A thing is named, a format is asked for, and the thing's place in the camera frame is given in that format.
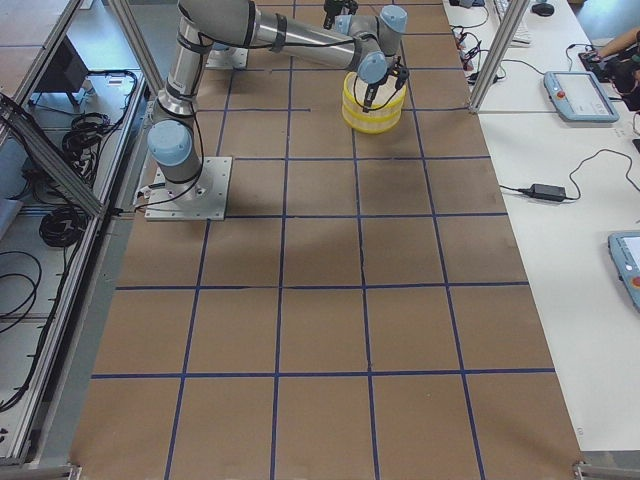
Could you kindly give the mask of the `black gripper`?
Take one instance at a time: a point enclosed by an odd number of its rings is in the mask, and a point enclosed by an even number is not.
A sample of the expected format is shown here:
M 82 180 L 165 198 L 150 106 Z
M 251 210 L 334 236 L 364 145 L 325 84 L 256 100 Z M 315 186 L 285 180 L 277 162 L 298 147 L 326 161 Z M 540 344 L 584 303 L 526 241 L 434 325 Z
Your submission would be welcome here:
M 337 16 L 342 15 L 344 12 L 347 15 L 354 15 L 357 9 L 358 2 L 356 0 L 325 0 L 323 5 L 325 12 L 323 28 L 331 29 Z
M 383 77 L 375 83 L 367 86 L 367 104 L 374 105 L 375 98 L 378 94 L 378 90 L 384 86 L 390 78 L 393 78 L 395 83 L 393 84 L 393 92 L 383 102 L 383 105 L 388 105 L 390 101 L 397 95 L 397 93 L 404 87 L 406 81 L 409 78 L 409 70 L 403 64 L 402 57 L 397 56 L 390 67 L 387 68 Z

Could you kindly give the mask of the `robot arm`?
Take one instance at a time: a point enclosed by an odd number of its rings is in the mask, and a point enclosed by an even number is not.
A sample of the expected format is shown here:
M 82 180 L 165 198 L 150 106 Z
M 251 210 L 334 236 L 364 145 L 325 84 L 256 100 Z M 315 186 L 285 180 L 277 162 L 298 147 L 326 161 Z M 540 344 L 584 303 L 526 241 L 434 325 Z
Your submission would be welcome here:
M 331 29 L 339 15 L 354 15 L 359 4 L 356 0 L 325 0 L 323 10 L 325 13 L 323 28 Z
M 353 15 L 344 1 L 181 1 L 176 52 L 155 98 L 148 201 L 211 216 L 253 199 L 277 213 L 318 213 L 331 194 L 355 209 L 363 165 L 416 156 L 407 123 L 380 136 L 351 129 L 344 79 L 407 80 L 400 6 Z

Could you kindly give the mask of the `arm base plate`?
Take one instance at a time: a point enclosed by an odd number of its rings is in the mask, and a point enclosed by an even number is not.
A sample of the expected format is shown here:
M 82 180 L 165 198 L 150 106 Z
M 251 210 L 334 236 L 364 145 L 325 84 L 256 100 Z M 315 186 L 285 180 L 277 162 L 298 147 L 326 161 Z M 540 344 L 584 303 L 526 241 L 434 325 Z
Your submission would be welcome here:
M 243 70 L 247 66 L 248 50 L 242 48 L 228 48 L 226 50 L 212 49 L 209 52 L 205 68 L 209 70 Z
M 150 190 L 144 217 L 148 221 L 199 221 L 225 219 L 231 157 L 206 157 L 204 168 L 196 184 L 182 185 L 167 181 L 159 167 L 155 183 L 161 187 Z

